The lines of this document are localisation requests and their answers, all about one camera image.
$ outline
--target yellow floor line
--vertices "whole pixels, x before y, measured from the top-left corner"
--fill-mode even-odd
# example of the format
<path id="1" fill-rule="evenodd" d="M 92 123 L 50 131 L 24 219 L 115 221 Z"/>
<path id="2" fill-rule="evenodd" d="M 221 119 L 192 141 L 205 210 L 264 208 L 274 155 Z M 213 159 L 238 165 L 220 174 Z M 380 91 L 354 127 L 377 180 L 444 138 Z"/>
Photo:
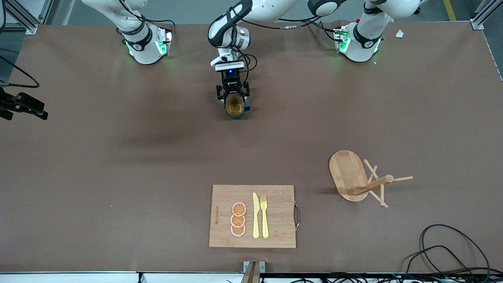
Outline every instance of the yellow floor line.
<path id="1" fill-rule="evenodd" d="M 454 10 L 452 10 L 452 5 L 450 0 L 444 0 L 445 9 L 447 10 L 447 15 L 449 15 L 449 21 L 455 21 L 456 15 Z"/>

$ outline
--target plastic fork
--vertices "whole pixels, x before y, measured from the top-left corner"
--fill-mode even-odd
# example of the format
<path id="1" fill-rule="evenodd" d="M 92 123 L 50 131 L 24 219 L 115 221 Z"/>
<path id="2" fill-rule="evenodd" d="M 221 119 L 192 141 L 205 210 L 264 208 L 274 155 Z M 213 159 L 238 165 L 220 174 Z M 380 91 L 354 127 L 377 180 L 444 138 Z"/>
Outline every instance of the plastic fork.
<path id="1" fill-rule="evenodd" d="M 262 237 L 267 239 L 269 237 L 269 226 L 267 225 L 267 198 L 265 195 L 260 196 L 260 208 L 262 209 Z"/>

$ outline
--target metal handle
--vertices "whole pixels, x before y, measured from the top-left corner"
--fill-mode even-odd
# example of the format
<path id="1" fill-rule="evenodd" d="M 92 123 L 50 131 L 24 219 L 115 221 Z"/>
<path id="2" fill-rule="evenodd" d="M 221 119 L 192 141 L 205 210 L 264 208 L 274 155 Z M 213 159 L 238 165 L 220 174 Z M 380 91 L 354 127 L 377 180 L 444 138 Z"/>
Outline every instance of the metal handle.
<path id="1" fill-rule="evenodd" d="M 300 208 L 297 205 L 296 201 L 293 202 L 293 205 L 294 205 L 294 209 L 295 208 L 297 209 L 297 225 L 295 226 L 295 231 L 297 231 L 297 229 L 299 228 L 299 225 L 300 225 Z"/>

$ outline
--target orange slice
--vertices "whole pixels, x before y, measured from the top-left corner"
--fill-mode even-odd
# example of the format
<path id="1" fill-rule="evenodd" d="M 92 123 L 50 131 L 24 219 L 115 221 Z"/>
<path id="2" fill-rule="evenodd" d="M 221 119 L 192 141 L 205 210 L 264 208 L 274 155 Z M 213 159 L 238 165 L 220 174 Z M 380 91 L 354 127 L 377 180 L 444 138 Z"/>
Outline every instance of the orange slice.
<path id="1" fill-rule="evenodd" d="M 230 217 L 230 224 L 233 227 L 241 228 L 241 227 L 244 226 L 244 222 L 246 222 L 246 219 L 244 218 L 244 216 L 235 216 L 235 215 L 232 215 Z"/>
<path id="2" fill-rule="evenodd" d="M 235 216 L 238 216 L 238 217 L 243 216 L 245 213 L 246 213 L 246 205 L 244 205 L 244 203 L 236 202 L 232 206 L 232 214 L 234 214 Z"/>
<path id="3" fill-rule="evenodd" d="M 239 228 L 236 228 L 236 227 L 233 227 L 231 226 L 230 227 L 230 232 L 236 236 L 236 237 L 241 237 L 242 235 L 244 235 L 244 233 L 246 232 L 246 226 L 243 226 L 243 227 L 239 227 Z"/>

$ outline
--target wooden mug tree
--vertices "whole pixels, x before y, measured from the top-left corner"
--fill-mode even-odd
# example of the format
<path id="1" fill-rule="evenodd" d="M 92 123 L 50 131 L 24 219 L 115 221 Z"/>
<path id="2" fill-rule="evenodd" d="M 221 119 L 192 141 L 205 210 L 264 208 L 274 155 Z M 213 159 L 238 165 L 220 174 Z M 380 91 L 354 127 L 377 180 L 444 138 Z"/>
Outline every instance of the wooden mug tree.
<path id="1" fill-rule="evenodd" d="M 371 173 L 369 178 L 367 178 L 361 159 L 355 153 L 339 151 L 332 155 L 328 167 L 337 191 L 349 201 L 362 201 L 371 194 L 382 207 L 388 208 L 389 206 L 384 202 L 384 186 L 393 182 L 412 180 L 413 177 L 395 179 L 392 175 L 386 175 L 379 178 L 376 173 L 377 166 L 372 168 L 366 159 L 364 162 Z M 372 191 L 377 188 L 381 189 L 379 196 Z"/>

